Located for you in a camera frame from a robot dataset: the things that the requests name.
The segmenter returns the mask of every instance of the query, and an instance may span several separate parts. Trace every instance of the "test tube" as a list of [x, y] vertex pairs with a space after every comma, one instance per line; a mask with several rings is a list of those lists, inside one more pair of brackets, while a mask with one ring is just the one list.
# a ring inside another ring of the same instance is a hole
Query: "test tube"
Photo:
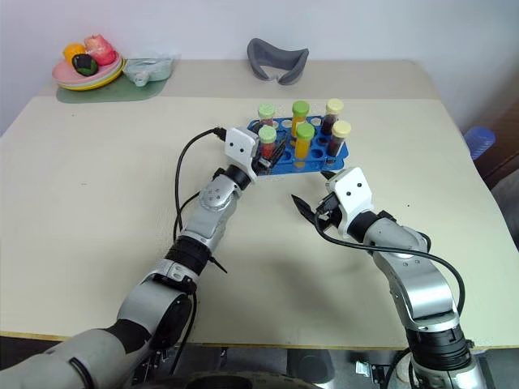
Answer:
[[261, 103], [258, 106], [258, 116], [260, 121], [267, 126], [274, 126], [274, 115], [276, 114], [276, 107], [274, 104]]
[[304, 100], [298, 100], [292, 104], [292, 139], [290, 144], [295, 147], [297, 138], [298, 123], [305, 122], [307, 120], [308, 111], [310, 111], [310, 105]]
[[341, 146], [344, 143], [344, 139], [351, 132], [351, 124], [346, 120], [337, 120], [332, 127], [332, 139], [326, 149], [327, 165], [333, 165], [339, 152], [341, 152]]
[[263, 126], [259, 129], [258, 136], [261, 142], [261, 156], [269, 160], [276, 150], [276, 129], [272, 126]]
[[295, 143], [295, 162], [294, 166], [298, 169], [304, 168], [308, 152], [310, 151], [311, 139], [314, 137], [315, 128], [310, 123], [301, 123], [297, 130], [297, 140]]
[[333, 124], [338, 120], [339, 115], [344, 109], [344, 103], [339, 99], [330, 99], [326, 103], [326, 115], [324, 115], [321, 123], [321, 134], [330, 135], [332, 133]]

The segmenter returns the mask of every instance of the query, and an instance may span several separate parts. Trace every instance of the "beige table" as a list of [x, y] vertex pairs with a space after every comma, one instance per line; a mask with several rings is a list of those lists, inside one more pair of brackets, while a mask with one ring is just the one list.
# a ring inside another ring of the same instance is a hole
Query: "beige table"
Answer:
[[[410, 62], [310, 62], [291, 87], [260, 82], [243, 62], [181, 62], [160, 96], [133, 103], [66, 105], [45, 89], [1, 139], [2, 335], [61, 339], [111, 325], [171, 245], [185, 142], [247, 124], [265, 99], [289, 116], [294, 99], [322, 113], [330, 96], [345, 100], [346, 163], [364, 169], [376, 209], [428, 233], [432, 252], [464, 276], [466, 336], [519, 345], [519, 254], [431, 81]], [[223, 143], [197, 143], [182, 197], [219, 166]], [[405, 346], [383, 274], [366, 253], [318, 237], [290, 194], [316, 204], [324, 179], [262, 177], [247, 189], [215, 253], [229, 274], [208, 265], [201, 277], [191, 341]]]

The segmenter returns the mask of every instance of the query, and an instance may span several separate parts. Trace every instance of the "gray eye mask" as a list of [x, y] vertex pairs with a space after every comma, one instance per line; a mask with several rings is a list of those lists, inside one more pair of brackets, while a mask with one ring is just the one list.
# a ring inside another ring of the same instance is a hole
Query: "gray eye mask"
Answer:
[[265, 81], [272, 79], [267, 76], [261, 66], [271, 66], [287, 71], [277, 80], [281, 85], [291, 85], [299, 80], [307, 64], [308, 53], [310, 53], [308, 49], [281, 50], [259, 38], [251, 39], [247, 46], [249, 63], [255, 76], [259, 79]]

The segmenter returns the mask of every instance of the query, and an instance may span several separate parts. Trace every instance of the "green cap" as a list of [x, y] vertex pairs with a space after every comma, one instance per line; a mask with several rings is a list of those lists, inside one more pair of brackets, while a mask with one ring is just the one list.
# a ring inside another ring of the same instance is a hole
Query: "green cap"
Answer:
[[276, 113], [276, 106], [270, 103], [261, 103], [258, 105], [258, 116], [262, 119], [270, 119]]
[[263, 126], [258, 131], [259, 141], [261, 143], [276, 142], [277, 132], [272, 126]]
[[306, 116], [310, 111], [310, 105], [304, 100], [298, 100], [292, 104], [292, 113], [298, 117]]
[[297, 129], [297, 135], [298, 139], [301, 140], [310, 140], [314, 137], [315, 134], [315, 128], [312, 124], [303, 122], [300, 125], [298, 125]]

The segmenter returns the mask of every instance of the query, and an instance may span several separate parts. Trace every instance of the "plate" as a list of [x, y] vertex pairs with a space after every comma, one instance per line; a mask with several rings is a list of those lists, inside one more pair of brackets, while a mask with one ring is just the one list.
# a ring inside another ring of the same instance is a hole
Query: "plate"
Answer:
[[58, 85], [60, 85], [62, 87], [70, 87], [70, 88], [83, 88], [83, 87], [89, 87], [91, 85], [97, 85], [97, 84], [105, 81], [106, 79], [112, 77], [117, 71], [119, 71], [119, 69], [124, 67], [124, 64], [126, 62], [127, 61], [122, 60], [119, 67], [114, 68], [110, 73], [108, 73], [107, 75], [105, 75], [104, 77], [102, 77], [100, 79], [96, 79], [96, 80], [90, 81], [88, 83], [58, 83]]
[[117, 70], [121, 66], [121, 64], [122, 57], [118, 53], [117, 57], [115, 58], [115, 61], [113, 61], [109, 65], [99, 66], [99, 70], [96, 74], [89, 75], [88, 77], [86, 77], [75, 71], [75, 69], [71, 65], [69, 65], [67, 61], [63, 59], [52, 69], [52, 78], [55, 79], [59, 84], [71, 86], [92, 84]]
[[61, 88], [68, 89], [70, 91], [88, 91], [90, 89], [96, 89], [100, 87], [104, 87], [107, 83], [111, 83], [114, 81], [119, 75], [122, 73], [122, 68], [124, 67], [124, 60], [121, 61], [120, 67], [115, 70], [112, 75], [105, 77], [104, 79], [100, 79], [95, 83], [90, 83], [88, 85], [69, 85], [64, 83], [58, 83]]

